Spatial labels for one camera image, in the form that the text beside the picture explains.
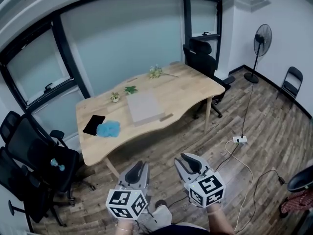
black office chair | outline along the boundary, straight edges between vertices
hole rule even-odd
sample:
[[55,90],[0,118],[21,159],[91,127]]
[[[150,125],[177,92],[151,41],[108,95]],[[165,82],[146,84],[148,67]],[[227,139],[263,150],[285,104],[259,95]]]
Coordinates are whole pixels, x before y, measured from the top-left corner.
[[[57,138],[64,147],[46,139],[27,115],[20,116],[10,111],[0,127],[0,135],[12,158],[34,170],[52,189],[67,192],[69,203],[75,205],[70,189],[72,182],[77,181],[75,174],[79,168],[79,153],[66,146],[62,140],[63,132],[54,130],[50,136]],[[50,161],[54,158],[65,166],[64,171],[58,166],[51,166]],[[95,190],[89,183],[81,182]]]
[[54,191],[50,191],[43,182],[34,177],[26,166],[20,168],[4,147],[0,148],[0,184],[23,201],[24,210],[12,206],[9,200],[9,210],[12,215],[15,211],[25,213],[30,228],[29,217],[39,223],[43,217],[47,217],[48,210],[51,210],[60,226],[66,227],[54,209],[55,205],[66,204],[53,202]]
[[[216,61],[215,59],[210,56],[212,52],[211,45],[208,42],[190,39],[189,47],[187,45],[183,45],[184,54],[186,57],[187,64],[194,68],[195,70],[201,72],[202,74],[210,77],[215,82],[219,83],[225,88],[225,92],[230,89],[230,83],[232,83],[235,79],[227,79],[227,83],[219,79],[218,77],[214,76],[214,72],[216,70]],[[215,104],[212,103],[211,107],[214,111],[219,114],[219,118],[223,117],[221,112],[216,108],[216,104],[218,104],[225,95],[225,92],[221,95],[213,97],[215,100]],[[202,107],[207,103],[207,100],[203,100],[200,103],[199,108],[194,113],[194,119],[199,118],[198,113],[202,109]]]
[[[286,78],[287,78],[288,74],[293,75],[295,78],[297,78],[300,81],[300,85],[299,85],[298,89],[294,85],[292,85],[290,82],[286,81]],[[292,97],[292,103],[291,103],[291,106],[290,106],[290,109],[291,109],[292,106],[293,106],[293,103],[294,103],[294,101],[295,101],[295,99],[296,99],[296,97],[297,97],[297,95],[299,93],[300,87],[302,85],[302,81],[303,81],[302,72],[299,71],[297,68],[291,66],[288,69],[288,71],[287,71],[287,74],[286,74],[285,79],[283,81],[283,85],[279,89],[279,91],[277,93],[276,99],[278,98],[278,95],[281,92],[281,90],[284,90],[285,92],[287,92]]]

green plant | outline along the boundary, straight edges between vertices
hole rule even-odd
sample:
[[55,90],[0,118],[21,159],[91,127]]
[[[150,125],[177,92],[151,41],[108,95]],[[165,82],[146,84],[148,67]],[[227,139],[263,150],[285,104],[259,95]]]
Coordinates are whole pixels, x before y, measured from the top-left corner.
[[119,93],[118,92],[112,92],[112,96],[110,97],[111,100],[113,99],[118,99],[119,98]]
[[134,94],[138,90],[136,89],[136,86],[134,85],[134,86],[125,87],[124,91],[128,92],[129,94]]
[[158,78],[158,77],[160,77],[160,76],[162,76],[162,75],[169,75],[169,76],[175,76],[175,75],[171,75],[171,74],[167,74],[167,73],[164,73],[163,71],[162,71],[162,68],[160,68],[158,65],[156,65],[156,66],[151,66],[150,67],[150,71],[149,71],[149,77],[150,77],[150,79],[151,78]]

black chair backrest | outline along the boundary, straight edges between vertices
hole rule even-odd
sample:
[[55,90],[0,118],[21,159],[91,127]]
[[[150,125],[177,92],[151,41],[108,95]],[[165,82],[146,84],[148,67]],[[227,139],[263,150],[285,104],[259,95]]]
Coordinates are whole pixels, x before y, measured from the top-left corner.
[[187,64],[202,74],[213,78],[216,70],[216,61],[209,54],[212,52],[208,42],[190,39],[189,47],[183,45]]
[[[34,171],[45,176],[47,166],[50,166],[50,160],[53,158],[51,144],[38,131],[36,126],[28,119],[27,115],[19,117],[14,124],[7,123],[14,112],[9,112],[4,119],[0,133],[5,133],[5,148],[10,156]],[[2,127],[10,126],[8,130],[3,131]]]
[[288,69],[287,73],[290,73],[291,75],[295,76],[297,79],[300,80],[300,82],[303,81],[302,72],[299,71],[296,67],[291,66],[291,67]]
[[4,147],[0,148],[0,184],[20,201],[24,201],[27,179]]

chair headrest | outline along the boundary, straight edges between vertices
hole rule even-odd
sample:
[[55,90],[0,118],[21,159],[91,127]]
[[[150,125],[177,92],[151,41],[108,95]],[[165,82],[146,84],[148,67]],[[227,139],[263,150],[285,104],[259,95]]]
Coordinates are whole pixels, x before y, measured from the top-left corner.
[[206,41],[201,41],[201,40],[197,40],[197,39],[190,39],[189,40],[189,46],[195,53],[202,52],[204,54],[209,55],[212,52],[211,45]]

power strip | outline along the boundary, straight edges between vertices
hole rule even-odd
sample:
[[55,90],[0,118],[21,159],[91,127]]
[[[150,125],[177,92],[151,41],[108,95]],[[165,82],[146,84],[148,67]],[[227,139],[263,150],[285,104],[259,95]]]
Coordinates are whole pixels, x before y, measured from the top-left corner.
[[238,140],[239,140],[239,143],[246,143],[247,142],[246,136],[244,136],[243,138],[241,136],[233,137],[234,143],[238,143]]

